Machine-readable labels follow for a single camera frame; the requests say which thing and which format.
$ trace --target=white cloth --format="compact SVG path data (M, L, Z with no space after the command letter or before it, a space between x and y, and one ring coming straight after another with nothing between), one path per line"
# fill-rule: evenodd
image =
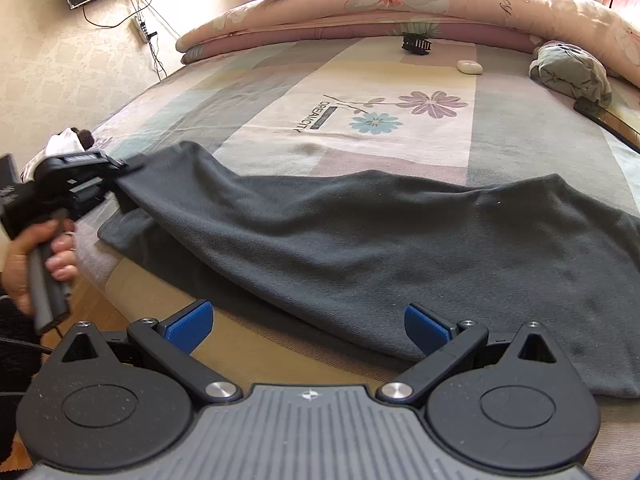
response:
M33 180L33 172L36 170L37 165L43 158L77 152L84 152L84 148L82 147L82 144L80 144L80 140L76 133L71 128L67 128L64 132L51 136L44 150L41 150L41 152L27 162L25 167L22 169L20 179L23 182Z

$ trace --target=blue pad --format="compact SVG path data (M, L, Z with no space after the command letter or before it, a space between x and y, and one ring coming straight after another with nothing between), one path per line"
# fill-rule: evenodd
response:
M161 324L164 325L164 333L160 332L160 335L176 348L190 354L211 332L213 307L209 301L195 301Z
M404 310L404 331L425 355L434 353L452 339L449 330L411 305Z

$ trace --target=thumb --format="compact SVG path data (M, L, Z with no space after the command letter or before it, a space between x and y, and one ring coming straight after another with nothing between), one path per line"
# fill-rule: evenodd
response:
M29 254L39 244L50 240L58 228L57 220L49 220L44 224L34 224L22 231L13 241L11 248L14 254Z

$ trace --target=hand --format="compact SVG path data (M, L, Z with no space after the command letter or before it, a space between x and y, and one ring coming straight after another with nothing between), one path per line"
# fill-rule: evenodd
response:
M54 254L45 262L53 278L59 282L69 282L78 275L72 235L74 223L70 219L64 222L66 233L51 242L51 250ZM14 300L18 309L27 316L33 315L29 295L29 253L39 244L51 240L57 229L58 220L34 224L22 231L9 245L2 272L2 287Z

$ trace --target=mattress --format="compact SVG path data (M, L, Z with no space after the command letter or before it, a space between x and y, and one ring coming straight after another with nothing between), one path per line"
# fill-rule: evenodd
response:
M434 40L428 56L400 38L277 43L190 64L95 132L126 158L193 140L240 174L331 176L384 170L470 186L559 173L571 186L640 215L640 155L528 77L531 56ZM480 77L455 68L484 66ZM640 130L640 92L612 80L612 111ZM82 272L128 319L163 318L191 297L97 239L113 201L78 226ZM376 356L337 352L232 310L217 311L194 354L243 387L253 382L365 383L398 372ZM640 469L640 403L601 399L596 478Z

